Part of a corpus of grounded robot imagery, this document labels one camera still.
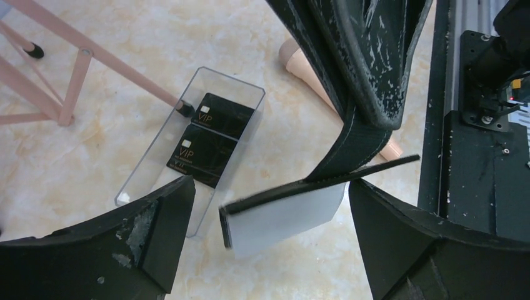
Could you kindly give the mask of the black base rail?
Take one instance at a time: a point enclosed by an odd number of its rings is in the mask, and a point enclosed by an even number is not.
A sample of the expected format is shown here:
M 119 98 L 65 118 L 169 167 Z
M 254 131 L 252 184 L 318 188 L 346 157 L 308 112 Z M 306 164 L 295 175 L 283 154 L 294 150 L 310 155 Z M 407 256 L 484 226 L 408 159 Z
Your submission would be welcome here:
M 438 1 L 417 205 L 529 241 L 529 2 Z

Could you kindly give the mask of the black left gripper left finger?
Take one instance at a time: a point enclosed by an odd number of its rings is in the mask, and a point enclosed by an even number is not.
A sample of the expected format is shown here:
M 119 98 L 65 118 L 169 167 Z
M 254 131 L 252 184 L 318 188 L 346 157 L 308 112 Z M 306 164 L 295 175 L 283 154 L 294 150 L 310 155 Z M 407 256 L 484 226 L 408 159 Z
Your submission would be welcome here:
M 1 243 L 2 299 L 164 299 L 173 288 L 195 185 L 148 195 L 42 238 Z

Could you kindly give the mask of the pink music stand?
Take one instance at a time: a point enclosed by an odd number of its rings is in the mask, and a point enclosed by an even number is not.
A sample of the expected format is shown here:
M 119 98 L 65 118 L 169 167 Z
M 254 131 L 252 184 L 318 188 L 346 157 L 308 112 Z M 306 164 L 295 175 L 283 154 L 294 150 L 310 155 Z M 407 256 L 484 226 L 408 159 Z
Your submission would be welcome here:
M 7 23 L 44 48 L 31 66 L 1 41 L 1 73 L 19 90 L 1 85 L 1 114 L 32 121 L 2 124 L 1 132 L 145 131 L 163 122 L 193 73 L 185 15 L 167 1 L 41 1 L 36 15 L 57 35 L 21 11 Z

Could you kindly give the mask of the clear acrylic tray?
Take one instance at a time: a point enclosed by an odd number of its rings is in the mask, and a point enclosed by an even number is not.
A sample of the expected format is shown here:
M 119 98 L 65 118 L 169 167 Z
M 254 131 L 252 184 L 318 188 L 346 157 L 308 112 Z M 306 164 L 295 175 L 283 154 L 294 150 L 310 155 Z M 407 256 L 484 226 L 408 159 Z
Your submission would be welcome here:
M 172 111 L 114 198 L 122 206 L 183 176 L 195 197 L 186 236 L 203 238 L 263 116 L 262 87 L 200 67 L 179 99 L 192 115 Z

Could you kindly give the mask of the black VIP card right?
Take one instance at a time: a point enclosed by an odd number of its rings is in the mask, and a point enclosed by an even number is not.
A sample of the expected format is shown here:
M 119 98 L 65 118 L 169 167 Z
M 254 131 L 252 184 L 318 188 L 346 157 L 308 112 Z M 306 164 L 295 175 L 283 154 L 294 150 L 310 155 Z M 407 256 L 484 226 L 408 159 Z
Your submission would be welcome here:
M 191 122 L 230 138 L 239 139 L 253 114 L 253 108 L 208 92 L 204 95 Z

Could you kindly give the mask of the black VIP card left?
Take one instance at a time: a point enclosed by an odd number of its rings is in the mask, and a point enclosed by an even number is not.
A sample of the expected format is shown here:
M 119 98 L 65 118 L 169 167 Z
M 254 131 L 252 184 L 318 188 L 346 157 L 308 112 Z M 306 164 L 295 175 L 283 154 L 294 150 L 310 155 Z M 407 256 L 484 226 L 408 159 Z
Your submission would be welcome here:
M 190 124 L 166 163 L 170 169 L 216 188 L 237 141 Z

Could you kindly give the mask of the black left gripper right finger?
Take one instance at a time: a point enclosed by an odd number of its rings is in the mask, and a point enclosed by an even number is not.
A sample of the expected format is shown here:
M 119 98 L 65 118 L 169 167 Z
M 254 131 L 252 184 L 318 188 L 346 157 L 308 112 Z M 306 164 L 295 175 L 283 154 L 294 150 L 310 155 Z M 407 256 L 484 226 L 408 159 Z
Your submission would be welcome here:
M 349 200 L 374 299 L 528 299 L 529 244 L 475 231 L 369 182 Z

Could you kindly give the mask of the black vip card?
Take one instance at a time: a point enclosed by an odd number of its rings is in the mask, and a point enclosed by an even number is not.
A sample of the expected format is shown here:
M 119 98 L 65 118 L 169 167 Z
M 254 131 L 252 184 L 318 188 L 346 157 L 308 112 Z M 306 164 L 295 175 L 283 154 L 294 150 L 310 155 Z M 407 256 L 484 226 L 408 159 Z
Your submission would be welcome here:
M 166 163 L 170 169 L 216 188 L 237 141 L 190 124 Z
M 191 122 L 230 138 L 239 139 L 253 114 L 253 108 L 208 92 L 204 95 Z

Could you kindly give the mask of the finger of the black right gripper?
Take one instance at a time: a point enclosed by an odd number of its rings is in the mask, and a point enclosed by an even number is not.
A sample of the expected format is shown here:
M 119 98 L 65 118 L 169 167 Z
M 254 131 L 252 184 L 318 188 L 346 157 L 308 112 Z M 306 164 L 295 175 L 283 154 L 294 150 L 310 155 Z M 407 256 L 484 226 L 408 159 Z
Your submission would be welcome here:
M 349 91 L 374 127 L 402 124 L 414 50 L 431 1 L 270 1 L 340 105 Z

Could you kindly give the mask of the black leather card holder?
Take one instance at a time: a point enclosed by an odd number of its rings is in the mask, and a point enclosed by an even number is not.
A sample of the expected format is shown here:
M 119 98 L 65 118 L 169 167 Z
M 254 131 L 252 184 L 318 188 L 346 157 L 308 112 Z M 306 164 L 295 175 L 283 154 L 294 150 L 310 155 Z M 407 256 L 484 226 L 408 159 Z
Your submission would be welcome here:
M 413 154 L 367 166 L 388 141 L 348 104 L 343 129 L 326 157 L 306 178 L 259 192 L 219 208 L 224 247 L 249 256 L 330 221 L 346 183 L 420 159 Z

